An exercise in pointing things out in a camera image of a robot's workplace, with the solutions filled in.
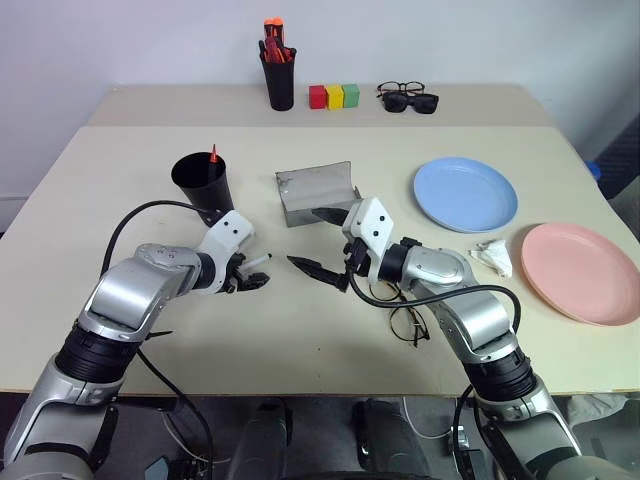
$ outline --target eyeglasses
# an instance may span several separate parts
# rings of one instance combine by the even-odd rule
[[[421,82],[385,82],[378,85],[378,98],[382,97],[387,112],[404,112],[411,105],[417,113],[433,113],[438,107],[439,97],[424,93],[424,89]]]

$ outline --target black cup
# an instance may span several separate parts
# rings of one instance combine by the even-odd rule
[[[222,215],[233,210],[227,164],[220,155],[216,163],[211,163],[210,158],[209,152],[192,153],[178,160],[171,169],[173,183],[180,187],[191,204],[211,211],[210,214],[198,212],[207,227],[212,227]]]
[[[293,65],[296,59],[296,49],[291,49],[291,60],[287,63],[268,63],[262,56],[264,78],[269,91],[271,108],[285,111],[293,107]]]

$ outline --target black cable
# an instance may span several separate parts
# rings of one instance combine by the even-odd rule
[[[475,292],[500,292],[509,297],[511,302],[513,303],[513,330],[515,332],[518,331],[518,327],[520,327],[520,314],[522,311],[522,307],[520,306],[520,300],[515,293],[509,290],[506,287],[501,287],[500,285],[474,285],[472,287],[458,288],[456,290],[451,290],[450,292],[440,293],[438,295],[433,295],[427,298],[419,298],[416,300],[409,300],[407,302],[383,302],[381,300],[376,300],[374,298],[369,297],[362,289],[358,286],[356,282],[353,270],[351,268],[347,268],[347,276],[349,278],[349,284],[353,291],[356,293],[361,300],[368,303],[369,305],[373,305],[378,308],[403,308],[403,307],[419,307],[420,305],[427,305],[429,303],[441,302],[442,300],[447,300],[449,298],[457,297],[459,295],[466,295],[468,293]]]
[[[109,239],[109,243],[107,244],[107,248],[104,252],[102,268],[100,269],[100,277],[102,277],[102,275],[104,275],[107,272],[107,270],[109,270],[109,267],[111,264],[111,257],[113,256],[113,250],[116,246],[116,242],[118,241],[118,237],[120,236],[120,233],[122,233],[122,230],[127,225],[127,223],[129,223],[129,221],[133,217],[135,217],[138,213],[142,212],[143,210],[146,210],[149,207],[154,207],[156,205],[173,205],[176,207],[188,208],[189,210],[194,210],[200,213],[212,213],[209,210],[194,207],[189,203],[177,202],[175,200],[154,200],[152,202],[143,203],[139,207],[134,208],[120,221],[118,226],[115,228],[115,230],[111,234],[111,238]],[[205,436],[207,437],[207,455],[209,456],[207,478],[208,480],[213,480],[213,436],[211,435],[211,429],[209,428],[209,424],[207,423],[207,420],[204,418],[202,413],[200,413],[200,410],[198,410],[198,407],[196,407],[195,404],[191,400],[189,400],[189,398],[178,387],[176,387],[175,384],[173,384],[173,382],[171,382],[171,380],[169,380],[165,375],[163,375],[163,373],[160,370],[158,370],[153,363],[151,363],[151,360],[149,360],[145,356],[145,354],[142,353],[142,350],[140,350],[140,348],[138,348],[138,351],[136,353],[138,354],[138,357],[140,358],[140,360],[142,360],[142,363],[146,365],[146,367],[151,371],[151,373],[153,373],[156,377],[158,377],[158,379],[162,381],[162,383],[164,383],[167,387],[169,387],[171,391],[173,391],[173,393],[175,393],[176,396],[180,400],[182,400],[185,403],[185,405],[187,405],[187,407],[191,410],[191,412],[195,415],[195,417],[198,419],[198,421],[202,425],[202,429],[204,430]]]
[[[460,444],[458,443],[458,426],[460,425],[460,414],[462,413],[462,407],[464,406],[464,403],[467,400],[467,397],[471,393],[471,390],[473,390],[473,385],[469,385],[467,388],[465,388],[464,392],[462,392],[462,395],[460,396],[460,399],[458,400],[458,404],[456,405],[456,409],[453,413],[453,425],[452,425],[453,460],[456,462],[456,467],[458,468],[458,472],[460,472],[460,475],[462,475],[462,478],[464,480],[471,480],[471,479],[469,478],[469,475],[467,475],[467,471],[464,469],[464,466],[462,465],[462,460],[460,460]]]
[[[207,458],[208,460],[207,478],[209,480],[213,480],[213,436],[211,435],[211,429],[209,428],[209,424],[207,423],[206,418],[204,418],[202,413],[200,413],[200,410],[198,410],[198,407],[195,406],[195,404],[189,399],[189,397],[187,397],[184,393],[182,393],[182,391],[178,387],[176,387],[173,384],[173,382],[171,382],[171,380],[165,377],[164,374],[160,370],[158,370],[153,363],[151,363],[151,361],[146,357],[146,355],[142,353],[142,350],[138,348],[137,354],[140,360],[142,360],[142,363],[144,363],[147,366],[147,368],[151,370],[151,372],[156,377],[162,380],[162,383],[164,383],[167,387],[169,387],[171,391],[175,393],[176,396],[180,400],[182,400],[187,407],[189,407],[189,409],[193,412],[193,414],[196,416],[196,418],[202,425],[202,428],[204,429],[204,433],[207,436],[207,456],[209,457]]]
[[[182,433],[180,433],[180,429],[178,428],[178,425],[176,425],[176,422],[173,420],[173,418],[171,418],[171,413],[170,412],[166,412],[166,413],[163,412],[162,415],[164,415],[164,418],[167,419],[167,421],[171,425],[171,428],[173,428],[173,433],[175,433],[178,436],[178,438],[184,444],[184,446],[187,447],[192,452],[195,452],[195,449],[191,445],[189,445],[189,442],[187,442],[187,439],[184,438],[184,435],[182,435]]]
[[[124,227],[127,225],[127,223],[129,223],[129,220],[131,220],[141,211],[146,210],[149,207],[155,207],[156,205],[174,205],[176,207],[188,208],[190,210],[194,210],[200,213],[212,213],[211,211],[206,210],[204,208],[194,207],[189,203],[176,202],[175,200],[154,200],[153,202],[143,203],[139,207],[134,208],[120,221],[118,226],[115,228],[115,230],[111,234],[111,238],[109,239],[109,243],[107,244],[107,248],[104,252],[104,259],[102,261],[102,268],[100,269],[100,276],[104,275],[107,272],[107,270],[109,270],[109,265],[111,264],[111,257],[113,255],[113,249],[116,246],[116,242],[118,241],[118,237],[120,236],[120,233],[122,233],[122,230],[124,229]]]
[[[487,439],[487,436],[484,433],[484,430],[482,429],[482,422],[480,421],[480,408],[478,407],[478,399],[477,398],[473,400],[473,418],[476,421],[476,428],[478,429],[478,433],[480,434],[480,437],[482,438],[482,441],[487,446],[489,451],[491,451],[489,440]]]

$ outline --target white tissue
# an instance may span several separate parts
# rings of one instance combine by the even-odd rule
[[[513,267],[504,240],[478,243],[479,250],[469,250],[469,255],[480,263],[493,268],[502,278],[511,278]]]

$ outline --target table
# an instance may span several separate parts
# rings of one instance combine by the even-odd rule
[[[520,343],[552,393],[640,389],[640,322],[617,328],[577,323],[523,279],[522,238],[548,221],[592,228],[640,265],[636,239],[558,130],[405,125],[80,129],[0,241],[0,361],[11,366],[0,371],[1,390],[32,387],[90,294],[114,226],[145,201],[183,199],[171,183],[171,166],[214,141],[228,164],[236,208],[257,230],[246,253],[273,253],[264,267],[272,280],[256,292],[188,295],[168,305],[156,328],[175,333],[147,342],[144,350],[187,393],[454,396],[466,385],[433,318],[427,316],[432,340],[414,349],[392,336],[388,312],[319,284],[286,261],[287,254],[305,256],[337,270],[344,237],[326,223],[287,229],[274,172],[341,160],[352,162],[363,196],[382,199],[396,240],[407,235],[465,253],[497,235],[508,240],[514,278],[501,281],[472,265],[480,282],[503,284],[520,297]],[[411,193],[413,174],[424,162],[452,154],[487,162],[512,182],[520,210],[510,225],[465,235],[420,213]],[[204,232],[195,214],[156,207],[127,227],[114,261],[143,242],[197,246]],[[123,391],[167,393],[137,360]]]
[[[295,89],[293,109],[269,107],[264,85],[114,87],[89,126],[157,127],[439,127],[552,126],[542,105],[519,85],[432,85],[440,96],[436,115],[411,107],[390,115],[376,98],[376,85],[360,85],[360,104],[342,110],[310,110],[304,87]]]

